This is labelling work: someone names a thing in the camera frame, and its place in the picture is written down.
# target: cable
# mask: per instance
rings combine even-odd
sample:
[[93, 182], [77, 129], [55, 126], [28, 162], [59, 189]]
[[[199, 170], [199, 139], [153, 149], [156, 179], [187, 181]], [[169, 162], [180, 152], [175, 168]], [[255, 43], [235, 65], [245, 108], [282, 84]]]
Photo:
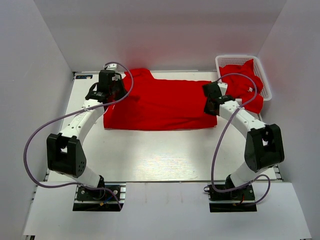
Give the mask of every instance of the cable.
[[103, 203], [106, 204], [107, 202], [109, 202], [111, 199], [113, 198], [113, 196], [109, 197], [107, 200], [105, 200]]
[[242, 194], [242, 199], [241, 199], [241, 201], [240, 201], [239, 203], [234, 203], [234, 204], [232, 204], [232, 205], [233, 205], [233, 206], [239, 206], [240, 204], [242, 204], [242, 203], [244, 202], [244, 200], [245, 200], [245, 195]]
[[[91, 107], [88, 107], [86, 110], [93, 110], [93, 109], [96, 109], [96, 108], [101, 108], [101, 107], [105, 107], [105, 106], [110, 106], [110, 105], [114, 105], [114, 104], [117, 104], [119, 102], [121, 102], [123, 99], [125, 99], [132, 91], [133, 87], [134, 87], [134, 77], [132, 76], [131, 72], [125, 67], [123, 66], [121, 63], [118, 63], [118, 62], [107, 62], [104, 66], [108, 66], [109, 64], [118, 64], [120, 65], [121, 67], [123, 67], [130, 75], [130, 78], [131, 78], [131, 87], [129, 89], [129, 91], [122, 97], [120, 98], [119, 100], [116, 100], [116, 101], [113, 101], [113, 102], [108, 102], [108, 103], [105, 103], [105, 104], [102, 104], [102, 105], [97, 105], [97, 106], [91, 106]], [[117, 198], [117, 196], [114, 194], [113, 191], [111, 191], [110, 189], [106, 188], [106, 187], [90, 187], [90, 186], [85, 186], [85, 185], [82, 185], [81, 183], [79, 182], [68, 182], [68, 183], [64, 183], [64, 184], [61, 184], [61, 185], [45, 185], [45, 184], [42, 184], [41, 182], [39, 182], [37, 179], [35, 179], [35, 177], [32, 175], [32, 173], [30, 172], [30, 169], [28, 167], [28, 162], [27, 162], [27, 152], [28, 152], [28, 148], [29, 148], [29, 145], [32, 141], [32, 139], [35, 137], [35, 135], [40, 132], [43, 128], [45, 128], [46, 126], [50, 125], [50, 124], [53, 124], [57, 121], [60, 121], [62, 119], [65, 119], [65, 118], [68, 118], [70, 116], [73, 116], [73, 115], [76, 115], [76, 114], [81, 114], [85, 112], [85, 109], [81, 109], [81, 110], [78, 110], [78, 111], [75, 111], [75, 112], [72, 112], [72, 113], [69, 113], [69, 114], [66, 114], [64, 116], [60, 116], [60, 117], [57, 117], [51, 121], [48, 121], [47, 123], [43, 124], [42, 126], [40, 126], [37, 130], [34, 131], [34, 133], [31, 134], [31, 136], [29, 137], [29, 139], [26, 141], [26, 144], [24, 146], [24, 150], [23, 150], [23, 164], [24, 164], [24, 168], [26, 170], [26, 173], [28, 174], [29, 178], [38, 186], [42, 187], [42, 188], [47, 188], [47, 189], [56, 189], [56, 188], [62, 188], [62, 187], [65, 187], [65, 186], [70, 186], [70, 185], [81, 185], [83, 187], [85, 187], [86, 189], [88, 190], [105, 190], [105, 191], [108, 191], [109, 193], [112, 194], [112, 196], [114, 196], [116, 202], [118, 203], [118, 206], [121, 210], [121, 205], [119, 203], [119, 200]]]
[[235, 117], [235, 115], [240, 111], [240, 109], [241, 109], [242, 107], [244, 107], [244, 106], [247, 105], [248, 103], [251, 103], [251, 102], [256, 98], [256, 96], [257, 96], [257, 94], [258, 94], [258, 90], [257, 90], [257, 85], [256, 85], [256, 83], [255, 83], [250, 77], [248, 77], [248, 76], [246, 76], [246, 75], [243, 75], [243, 74], [241, 74], [241, 73], [228, 73], [228, 74], [226, 74], [226, 75], [223, 75], [223, 76], [219, 77], [219, 78], [216, 80], [216, 82], [219, 81], [219, 80], [221, 80], [221, 79], [223, 79], [223, 78], [225, 78], [225, 77], [227, 77], [227, 76], [231, 76], [231, 75], [238, 75], [238, 76], [242, 76], [242, 77], [245, 77], [245, 78], [249, 79], [249, 80], [252, 82], [253, 86], [254, 86], [254, 96], [253, 96], [250, 100], [248, 100], [248, 101], [246, 101], [245, 103], [241, 104], [240, 107], [237, 108], [237, 109], [232, 113], [230, 119], [229, 119], [228, 122], [226, 123], [226, 125], [225, 125], [225, 127], [224, 127], [224, 129], [223, 129], [223, 131], [222, 131], [222, 133], [221, 133], [221, 136], [220, 136], [220, 138], [219, 138], [219, 140], [218, 140], [218, 143], [217, 143], [217, 145], [216, 145], [216, 147], [215, 147], [215, 151], [214, 151], [214, 155], [213, 155], [213, 159], [212, 159], [212, 165], [211, 165], [211, 184], [212, 184], [212, 188], [213, 188], [216, 192], [218, 192], [218, 193], [228, 193], [228, 192], [231, 192], [231, 191], [234, 191], [234, 190], [242, 189], [242, 188], [244, 188], [244, 187], [252, 184], [254, 181], [256, 181], [257, 179], [259, 179], [260, 177], [265, 177], [265, 178], [267, 178], [267, 180], [268, 180], [268, 188], [267, 188], [265, 194], [264, 194], [258, 201], [254, 202], [254, 203], [252, 203], [252, 204], [247, 204], [247, 206], [251, 206], [251, 205], [255, 205], [255, 204], [261, 202], [261, 201], [267, 196], [267, 194], [268, 194], [268, 192], [269, 192], [269, 190], [270, 190], [270, 186], [271, 186], [271, 180], [270, 180], [270, 178], [269, 178], [267, 175], [265, 175], [265, 174], [260, 174], [260, 175], [258, 175], [258, 176], [257, 176], [254, 180], [252, 180], [252, 181], [249, 181], [249, 182], [247, 182], [247, 183], [245, 183], [245, 184], [242, 184], [242, 185], [240, 185], [240, 186], [233, 187], [233, 188], [230, 188], [230, 189], [225, 189], [225, 190], [217, 189], [217, 188], [215, 187], [215, 183], [214, 183], [215, 163], [216, 163], [216, 159], [217, 159], [217, 155], [218, 155], [218, 150], [219, 150], [219, 147], [220, 147], [220, 145], [221, 145], [222, 139], [224, 138], [224, 135], [225, 135], [225, 133], [226, 133], [229, 125], [231, 124], [232, 119]]
[[94, 200], [100, 200], [100, 199], [102, 199], [105, 195], [107, 195], [107, 194], [106, 194], [106, 190], [104, 189], [104, 192], [103, 192], [103, 194], [102, 194], [102, 197], [100, 197], [100, 198], [94, 198], [94, 197], [93, 197], [93, 199], [94, 199]]

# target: white tabletop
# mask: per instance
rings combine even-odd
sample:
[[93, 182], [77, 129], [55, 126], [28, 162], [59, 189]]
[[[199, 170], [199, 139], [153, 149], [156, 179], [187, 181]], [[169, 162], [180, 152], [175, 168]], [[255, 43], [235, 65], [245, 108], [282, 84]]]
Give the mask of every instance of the white tabletop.
[[[156, 79], [217, 79], [216, 72], [152, 72]], [[66, 113], [77, 111], [84, 102], [92, 79], [75, 79]], [[64, 128], [71, 118], [66, 118]], [[102, 175], [106, 182], [208, 181], [215, 147], [226, 120], [209, 129], [179, 131], [106, 130], [103, 117], [92, 127], [83, 143], [87, 165]], [[215, 166], [215, 179], [225, 180], [244, 162], [245, 138], [230, 125], [220, 146]], [[273, 168], [267, 174], [276, 179]], [[49, 182], [66, 182], [70, 178], [51, 171]]]
[[[292, 183], [272, 183], [256, 212], [220, 213], [210, 212], [208, 194], [203, 192], [206, 185], [129, 182], [121, 212], [73, 211], [76, 186], [38, 187], [23, 234], [36, 240], [311, 238]], [[259, 199], [267, 183], [252, 186]]]

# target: white basket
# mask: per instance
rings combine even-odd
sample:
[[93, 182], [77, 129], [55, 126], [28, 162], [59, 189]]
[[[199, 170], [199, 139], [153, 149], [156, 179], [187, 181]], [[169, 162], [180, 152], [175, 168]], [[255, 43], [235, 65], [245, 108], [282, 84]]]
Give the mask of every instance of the white basket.
[[233, 65], [243, 65], [246, 61], [253, 59], [253, 71], [254, 75], [259, 77], [263, 83], [263, 88], [260, 95], [263, 97], [264, 101], [269, 101], [272, 98], [271, 90], [267, 77], [265, 75], [264, 69], [260, 63], [259, 58], [250, 55], [220, 55], [215, 58], [216, 70], [218, 77], [221, 77], [219, 67], [224, 67], [229, 64]]

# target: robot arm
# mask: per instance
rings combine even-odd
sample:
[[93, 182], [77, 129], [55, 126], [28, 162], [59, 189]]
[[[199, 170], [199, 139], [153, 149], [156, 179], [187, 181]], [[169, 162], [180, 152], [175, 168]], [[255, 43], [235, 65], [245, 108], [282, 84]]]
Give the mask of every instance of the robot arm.
[[[203, 86], [207, 97], [204, 112], [229, 120], [239, 104], [226, 93], [227, 84], [212, 82]], [[240, 109], [231, 124], [246, 138], [245, 162], [226, 178], [228, 189], [241, 186], [255, 179], [262, 172], [283, 162], [284, 149], [280, 128], [276, 124], [266, 123], [254, 118], [244, 109]]]
[[[99, 73], [99, 81], [89, 90], [83, 109], [110, 103], [122, 98], [125, 90], [121, 75], [116, 72], [117, 65], [109, 65]], [[78, 183], [89, 187], [104, 187], [104, 178], [87, 166], [82, 144], [88, 132], [105, 112], [103, 107], [86, 110], [75, 115], [58, 134], [50, 134], [46, 140], [47, 163], [52, 171], [69, 176]]]

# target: folded red shirt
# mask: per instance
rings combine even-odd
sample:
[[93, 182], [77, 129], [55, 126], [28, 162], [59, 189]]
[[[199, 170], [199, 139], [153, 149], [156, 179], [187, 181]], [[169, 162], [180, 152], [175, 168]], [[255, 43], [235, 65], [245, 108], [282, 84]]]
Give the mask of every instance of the folded red shirt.
[[[210, 81], [155, 79], [145, 68], [131, 70], [134, 87], [123, 101], [103, 116], [106, 129], [166, 131], [203, 129], [217, 125], [217, 117], [204, 113], [206, 97], [202, 86]], [[129, 90], [128, 72], [123, 79]]]
[[[255, 97], [255, 99], [252, 102], [246, 104], [244, 108], [256, 114], [260, 113], [264, 103], [264, 98], [260, 95], [260, 93], [264, 85], [260, 80], [260, 78], [255, 76], [254, 60], [251, 59], [246, 63], [244, 63], [242, 66], [229, 64], [229, 65], [226, 65], [225, 67], [219, 67], [219, 70], [220, 70], [221, 76], [224, 76], [230, 73], [238, 73], [238, 74], [246, 75], [254, 81], [254, 83], [256, 84], [258, 94]], [[254, 85], [246, 77], [239, 76], [239, 75], [230, 75], [222, 78], [222, 81], [228, 84], [225, 94], [231, 95], [236, 99], [238, 98], [242, 99], [243, 103], [250, 100], [255, 94]]]

